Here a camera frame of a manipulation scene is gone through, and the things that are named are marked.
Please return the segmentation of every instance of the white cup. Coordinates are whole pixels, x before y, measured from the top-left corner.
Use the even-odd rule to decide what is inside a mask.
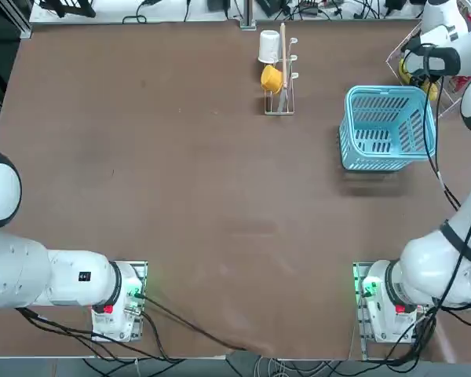
[[[280,35],[275,30],[263,30],[260,33],[258,60],[265,64],[274,64],[279,60]]]

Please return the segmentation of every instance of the cable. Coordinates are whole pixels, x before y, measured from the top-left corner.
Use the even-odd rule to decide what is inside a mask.
[[[380,17],[377,17],[377,15],[375,14],[375,11],[374,9],[368,5],[368,0],[365,0],[364,2],[361,2],[360,0],[353,0],[354,2],[357,2],[358,4],[361,4],[363,6],[363,10],[361,11],[361,14],[364,15],[364,10],[365,8],[368,8],[368,10],[370,10],[372,12],[372,14],[374,15],[374,18],[380,18]]]
[[[60,330],[64,331],[64,332],[68,332],[68,333],[77,333],[77,334],[86,334],[86,335],[91,335],[93,337],[98,337],[98,338],[102,338],[102,339],[106,339],[112,343],[115,343],[115,344],[118,344],[119,346],[123,347],[123,348],[126,348],[128,350],[131,350],[131,351],[134,351],[134,352],[137,352],[137,353],[140,353],[146,357],[149,357],[151,359],[155,359],[155,360],[159,360],[159,361],[164,361],[162,358],[160,357],[157,357],[157,356],[154,356],[154,355],[151,355],[150,353],[147,353],[147,352],[144,352],[142,350],[139,350],[138,348],[135,348],[135,347],[132,347],[132,346],[129,346],[127,344],[125,344],[124,342],[120,342],[118,340],[114,340],[106,335],[103,335],[103,334],[97,334],[96,332],[93,332],[93,331],[87,331],[87,330],[79,330],[79,329],[76,329],[76,328],[70,328],[70,327],[67,327],[67,326],[64,326],[62,324],[58,324],[57,322],[54,322],[54,321],[51,321],[51,320],[47,320],[47,319],[44,319],[42,317],[40,317],[36,312],[33,312],[32,310],[28,310],[30,313],[30,316],[26,316],[25,314],[23,314],[23,317],[25,317],[28,322],[32,323],[33,320],[35,321],[38,321],[38,322],[41,322],[43,324],[48,324],[49,326],[52,326],[54,328],[59,328]],[[60,331],[56,331],[56,330],[53,330],[51,328],[44,328],[38,324],[33,324],[34,326],[36,326],[37,328],[41,328],[42,330],[44,331],[47,331],[47,332],[53,332],[53,333],[56,333],[56,334],[60,334],[60,335],[65,335],[65,336],[69,336],[69,337],[75,337],[75,338],[81,338],[82,336],[81,335],[75,335],[75,334],[72,334],[72,335],[69,335],[69,334],[64,334],[64,333],[61,333]],[[102,344],[100,344],[99,342],[97,341],[94,341],[92,339],[90,339],[91,342],[95,342],[98,346],[102,347],[102,348],[105,348]]]
[[[239,8],[239,4],[237,3],[237,0],[234,0],[235,7],[237,8],[237,13],[241,16],[241,18],[244,18],[243,14],[241,13],[241,9]]]
[[[331,21],[331,18],[330,18],[330,16],[328,16],[328,13],[326,13],[324,10],[322,10],[322,9],[318,9],[318,13],[322,13],[322,14],[324,14],[324,15],[327,17],[327,19],[328,19],[329,21]]]
[[[281,13],[283,12],[283,8],[281,8],[281,10],[279,11],[279,13],[277,13],[277,16],[274,20],[277,20],[279,18],[279,16],[281,15]]]
[[[295,365],[295,363],[294,363],[293,361],[291,361],[291,365],[293,365],[293,368],[287,366],[286,364],[285,364],[284,366],[285,366],[286,369],[290,369],[291,371],[303,372],[303,373],[311,373],[311,372],[315,372],[316,369],[323,367],[324,364],[325,364],[324,361],[320,361],[320,363],[319,363],[318,365],[316,365],[314,368],[311,368],[311,369],[300,369],[299,367],[297,367],[297,365]]]
[[[140,12],[140,8],[142,6],[147,5],[146,3],[150,0],[143,0],[140,5],[136,8],[136,14],[134,16],[125,16],[122,18],[122,23],[125,24],[127,20],[136,20],[139,24],[146,24],[148,22],[147,17],[143,16],[142,14],[138,14]]]
[[[443,309],[442,310],[445,312],[445,313],[448,313],[450,315],[452,315],[453,317],[455,317],[456,319],[460,320],[463,324],[467,325],[467,326],[471,326],[471,322],[468,322],[467,320],[464,320],[463,318],[461,318],[460,316],[458,316],[457,314],[455,314],[454,312],[450,311],[449,309]]]
[[[335,5],[335,8],[337,8],[337,14],[340,16],[340,19],[343,20],[344,17],[342,17],[342,9],[337,5],[335,0],[331,0],[331,2]]]
[[[154,333],[154,337],[155,337],[155,343],[157,344],[157,348],[159,348],[159,352],[160,352],[160,355],[164,358],[164,360],[170,362],[170,363],[175,363],[176,361],[179,361],[176,360],[176,359],[170,359],[166,352],[164,351],[164,347],[162,347],[162,343],[160,341],[160,337],[159,337],[159,332],[157,331],[157,327],[155,326],[155,323],[154,321],[152,320],[152,318],[146,314],[146,312],[141,312],[141,316],[150,324],[150,326],[152,327],[152,331]]]
[[[239,347],[239,346],[234,346],[232,344],[229,344],[217,337],[215,337],[214,335],[211,335],[209,332],[203,330],[202,328],[200,328],[199,326],[196,326],[194,324],[192,324],[191,322],[188,322],[187,320],[185,320],[184,318],[178,316],[177,314],[173,313],[171,310],[167,309],[165,306],[159,304],[158,302],[152,300],[151,298],[145,296],[145,295],[142,295],[142,294],[139,294],[139,293],[136,293],[134,295],[134,297],[136,298],[142,298],[148,302],[150,302],[151,304],[157,306],[158,308],[160,308],[161,310],[163,310],[164,312],[168,313],[170,316],[172,316],[173,318],[176,318],[177,320],[179,320],[180,322],[182,322],[183,324],[185,324],[187,327],[191,328],[192,330],[194,331],[197,331],[198,333],[206,336],[208,339],[211,339],[212,341],[222,345],[223,347],[227,347],[227,348],[230,348],[232,350],[238,350],[238,351],[246,351],[245,348],[243,347]]]
[[[110,352],[110,350],[104,346],[103,344],[95,341],[95,340],[92,340],[91,338],[87,338],[86,336],[83,336],[83,335],[75,335],[75,334],[72,334],[70,333],[69,331],[57,331],[57,330],[53,330],[52,328],[46,328],[40,324],[36,324],[33,319],[30,317],[30,312],[34,313],[32,310],[29,310],[27,308],[18,308],[16,309],[30,324],[32,324],[33,326],[35,326],[36,328],[39,328],[40,330],[43,330],[43,331],[47,331],[47,332],[52,332],[54,334],[58,334],[58,335],[64,335],[64,336],[68,336],[68,337],[72,337],[76,340],[78,340],[79,342],[81,342],[81,344],[83,344],[85,347],[87,347],[88,349],[90,349],[97,357],[99,357],[100,359],[103,359],[105,361],[110,361],[108,360],[106,357],[103,357],[101,356],[100,353],[98,353],[93,347],[89,346],[88,344],[86,344],[85,342],[82,341],[82,339],[86,340],[87,342],[91,342],[93,344],[96,344],[98,345],[99,347],[101,347],[103,350],[105,350],[108,355],[110,355],[110,357],[112,358],[112,360],[114,361],[118,361],[119,363],[122,363],[122,364],[128,364],[129,362],[128,361],[123,361],[121,359],[118,359],[112,352]]]
[[[406,59],[410,56],[410,54],[406,55],[405,58],[403,59],[403,66],[405,64],[405,61]],[[431,169],[433,170],[433,173],[434,175],[436,176],[436,178],[438,178],[438,180],[440,181],[440,185],[442,186],[442,189],[444,191],[444,195],[445,197],[447,198],[448,202],[450,203],[450,205],[452,205],[452,207],[455,209],[455,210],[458,210],[458,208],[460,208],[461,204],[460,202],[457,200],[457,198],[454,196],[454,194],[451,192],[451,190],[448,188],[447,185],[445,185],[445,183],[443,182],[443,178],[441,177],[441,173],[438,169],[436,169],[435,167],[435,164],[433,162],[433,159],[431,157],[431,153],[429,151],[429,146],[428,146],[428,143],[427,143],[427,136],[426,136],[426,118],[427,118],[427,106],[428,106],[428,103],[429,103],[429,93],[431,91],[431,86],[432,86],[432,83],[431,83],[431,80],[429,80],[429,85],[427,87],[427,91],[426,91],[426,94],[425,94],[425,103],[424,103],[424,116],[423,116],[423,120],[422,120],[422,137],[424,139],[424,148],[425,148],[425,153],[427,155],[427,158],[428,158],[428,161],[429,161],[429,164],[431,165]],[[443,83],[440,87],[440,93],[441,93],[441,90],[443,89]],[[437,154],[437,151],[438,151],[438,144],[437,144],[437,138],[438,138],[438,134],[439,134],[439,131],[438,131],[438,127],[437,127],[437,120],[438,120],[438,117],[437,117],[437,111],[438,111],[438,108],[439,108],[440,104],[437,103],[436,104],[436,136],[435,136],[435,154]]]
[[[190,1],[191,1],[191,0],[187,0],[187,11],[185,12],[185,17],[184,17],[184,19],[183,19],[183,22],[187,22],[188,11],[190,10]]]
[[[225,358],[225,363],[228,364],[228,366],[239,376],[239,377],[243,377],[243,375],[241,374],[241,372],[239,372],[236,367],[234,367],[234,365],[232,365],[232,363],[230,362],[230,360],[228,358]]]
[[[169,367],[165,367],[162,371],[158,371],[156,373],[152,373],[151,375],[148,375],[147,377],[156,377],[157,375],[161,375],[162,373],[165,373],[167,371],[169,371],[171,368],[174,368],[176,367],[179,363],[183,363],[184,360],[180,360],[178,361],[177,363],[174,363],[172,365],[170,365]]]
[[[89,364],[89,362],[86,360],[86,359],[82,359],[82,361],[84,362],[85,365],[87,365],[89,368],[93,369],[98,375],[102,376],[102,377],[108,377],[108,373],[103,373],[102,371],[100,371],[99,369],[97,369],[96,367],[92,366],[91,364]]]

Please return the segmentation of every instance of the blue basket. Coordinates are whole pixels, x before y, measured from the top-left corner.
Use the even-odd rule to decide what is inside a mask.
[[[394,171],[427,159],[422,122],[425,93],[414,86],[354,86],[345,96],[340,125],[342,165],[347,170]],[[435,151],[435,126],[427,106],[425,136]]]

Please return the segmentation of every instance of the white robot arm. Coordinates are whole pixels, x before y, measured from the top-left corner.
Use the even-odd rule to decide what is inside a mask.
[[[407,44],[407,68],[425,75],[471,76],[471,32],[452,37],[445,25],[434,27]],[[432,43],[434,46],[421,46]],[[471,130],[471,82],[462,97],[460,112]],[[361,290],[370,312],[377,342],[396,342],[415,322],[417,306],[434,306],[449,284],[466,233],[471,225],[471,193],[459,211],[427,236],[411,240],[397,261],[377,261]],[[471,239],[444,305],[471,306]],[[407,337],[403,342],[410,342]]]
[[[0,228],[18,211],[21,189],[15,166],[0,153]],[[48,250],[0,231],[0,308],[91,306],[93,332],[125,342],[140,315],[133,293],[142,286],[129,263],[91,251]]]

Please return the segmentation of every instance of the table surface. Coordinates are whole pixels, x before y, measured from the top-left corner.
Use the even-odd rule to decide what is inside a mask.
[[[396,83],[385,59],[413,26],[290,25],[300,73],[290,117],[262,115],[259,33],[237,24],[37,30],[21,43],[0,118],[0,150],[24,184],[6,229],[147,260],[151,296],[256,353],[345,359],[352,263],[397,258],[452,215],[427,163],[390,175],[340,165],[345,93]],[[453,114],[440,129],[444,179],[463,199],[471,134]],[[41,312],[90,326],[87,308]],[[151,313],[171,356],[228,352]],[[135,346],[156,352],[149,328]],[[89,351],[0,310],[0,356],[60,355]],[[426,357],[471,362],[471,328],[441,316]]]

